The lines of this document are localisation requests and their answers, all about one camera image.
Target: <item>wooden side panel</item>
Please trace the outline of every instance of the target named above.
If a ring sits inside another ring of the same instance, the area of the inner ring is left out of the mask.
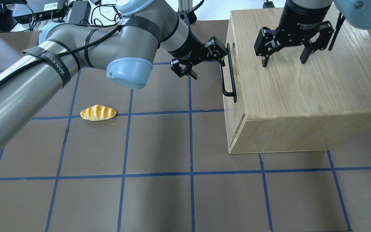
[[[232,11],[237,65],[247,119],[255,115],[371,110],[371,39],[347,20],[334,49],[317,51],[301,64],[303,46],[271,56],[266,68],[253,45],[262,26],[275,29],[282,8]],[[326,20],[333,27],[338,11]]]
[[[227,32],[227,43],[230,44],[231,53],[231,60],[233,61],[233,71],[234,71],[234,80],[236,83],[236,91],[237,91],[237,102],[234,103],[232,97],[223,96],[224,100],[224,112],[225,112],[225,123],[227,128],[227,140],[228,145],[230,146],[231,141],[233,141],[235,134],[237,132],[237,128],[241,124],[242,120],[245,118],[244,110],[243,110],[243,97],[241,94],[241,86],[238,80],[238,73],[236,70],[236,57],[233,53],[233,47],[235,50],[235,43],[234,43],[234,33],[233,33],[233,20],[230,19],[228,24],[228,32]],[[228,57],[225,58],[225,67],[223,67],[223,74],[224,74],[224,84],[225,89],[228,92],[231,92],[231,81],[230,81],[230,69],[229,69],[229,62]]]
[[[369,128],[369,113],[247,121],[230,153],[328,150]]]

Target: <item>black band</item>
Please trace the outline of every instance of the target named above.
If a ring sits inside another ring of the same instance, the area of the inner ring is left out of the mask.
[[[153,34],[153,36],[155,36],[157,38],[158,46],[161,43],[161,37],[162,37],[161,29],[158,27],[158,25],[156,25],[154,22],[152,22],[148,19],[145,19],[145,18],[140,17],[140,16],[136,16],[136,15],[130,15],[130,16],[127,16],[127,17],[123,17],[118,22],[118,25],[121,25],[121,26],[130,25],[130,26],[135,26],[135,27],[141,28],[143,30],[146,30],[146,31],[150,32],[151,34]]]
[[[177,28],[178,28],[178,25],[179,25],[179,24],[180,24],[180,17],[177,16],[176,26],[175,26],[174,29],[171,31],[171,33],[170,33],[169,35],[167,35],[166,38],[164,38],[164,39],[161,40],[161,43],[167,41],[169,38],[171,38],[171,37],[174,35],[174,33],[177,31]]]
[[[49,52],[42,47],[32,47],[30,49],[22,51],[24,54],[31,54],[34,57],[43,58],[60,76],[62,79],[62,88],[70,82],[71,74],[67,66],[62,62],[57,54]]]
[[[58,40],[55,40],[55,39],[46,39],[45,41],[51,41],[51,42],[54,42],[54,43],[56,43],[56,44],[62,46],[63,48],[65,48],[67,51],[71,51],[71,49],[70,49],[67,45],[63,44],[62,42],[60,42],[60,41],[58,41]],[[74,57],[74,59],[75,59],[75,63],[77,63],[78,70],[80,70],[80,68],[81,68],[80,61],[78,60],[78,58],[77,58],[77,56],[75,55],[75,53],[72,53],[71,55],[72,55],[72,57]]]
[[[90,43],[91,36],[96,31],[98,31],[98,29],[94,29],[88,33],[87,38],[85,38],[84,46]],[[91,64],[90,58],[88,57],[88,48],[84,49],[84,56],[85,56],[85,61],[87,62],[88,66],[90,66],[91,68],[94,68],[94,66]]]

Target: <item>white label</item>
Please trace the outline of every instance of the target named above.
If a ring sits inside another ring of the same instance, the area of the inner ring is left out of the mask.
[[[57,9],[58,3],[48,3],[44,5],[44,11]]]

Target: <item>toy bread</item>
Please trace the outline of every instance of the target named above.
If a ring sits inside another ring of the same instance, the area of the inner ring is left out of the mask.
[[[113,108],[106,107],[103,105],[95,105],[81,111],[80,115],[83,119],[86,120],[101,121],[112,119],[115,115],[117,115],[117,111],[114,110]]]

